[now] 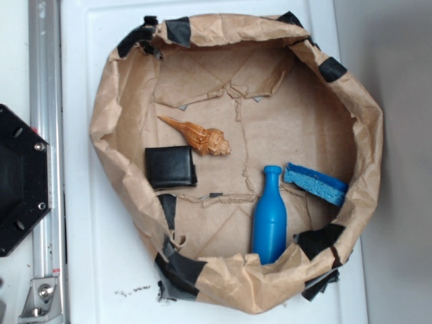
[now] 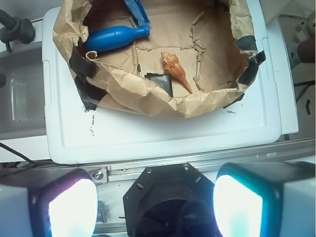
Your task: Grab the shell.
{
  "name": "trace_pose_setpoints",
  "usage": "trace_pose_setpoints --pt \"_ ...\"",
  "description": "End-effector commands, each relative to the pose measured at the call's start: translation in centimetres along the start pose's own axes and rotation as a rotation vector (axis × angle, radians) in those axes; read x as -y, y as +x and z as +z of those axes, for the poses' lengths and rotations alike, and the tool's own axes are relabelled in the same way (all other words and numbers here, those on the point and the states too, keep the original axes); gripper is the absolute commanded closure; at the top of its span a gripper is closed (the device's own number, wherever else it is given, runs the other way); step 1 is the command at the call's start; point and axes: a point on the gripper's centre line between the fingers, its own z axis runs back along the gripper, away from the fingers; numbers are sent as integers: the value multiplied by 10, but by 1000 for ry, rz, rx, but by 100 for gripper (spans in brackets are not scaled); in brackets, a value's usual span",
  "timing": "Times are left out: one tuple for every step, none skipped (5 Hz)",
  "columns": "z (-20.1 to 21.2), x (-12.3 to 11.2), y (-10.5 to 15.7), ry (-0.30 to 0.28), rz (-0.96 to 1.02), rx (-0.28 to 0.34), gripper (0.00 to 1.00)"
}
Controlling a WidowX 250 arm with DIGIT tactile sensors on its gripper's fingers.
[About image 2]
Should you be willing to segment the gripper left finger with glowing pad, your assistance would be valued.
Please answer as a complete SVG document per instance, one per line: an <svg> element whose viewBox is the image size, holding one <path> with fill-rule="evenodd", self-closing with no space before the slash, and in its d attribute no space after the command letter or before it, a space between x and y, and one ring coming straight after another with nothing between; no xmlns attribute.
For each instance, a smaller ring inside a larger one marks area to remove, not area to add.
<svg viewBox="0 0 316 237"><path fill-rule="evenodd" d="M84 169L0 172L2 237L91 237L97 213L97 188Z"/></svg>

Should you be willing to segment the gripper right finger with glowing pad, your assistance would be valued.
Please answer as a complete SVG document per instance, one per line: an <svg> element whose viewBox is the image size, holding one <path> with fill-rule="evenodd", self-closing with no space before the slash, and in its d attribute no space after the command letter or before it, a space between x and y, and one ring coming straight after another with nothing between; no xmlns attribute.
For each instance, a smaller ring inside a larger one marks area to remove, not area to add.
<svg viewBox="0 0 316 237"><path fill-rule="evenodd" d="M224 237L314 237L316 165L226 163L217 174L213 207Z"/></svg>

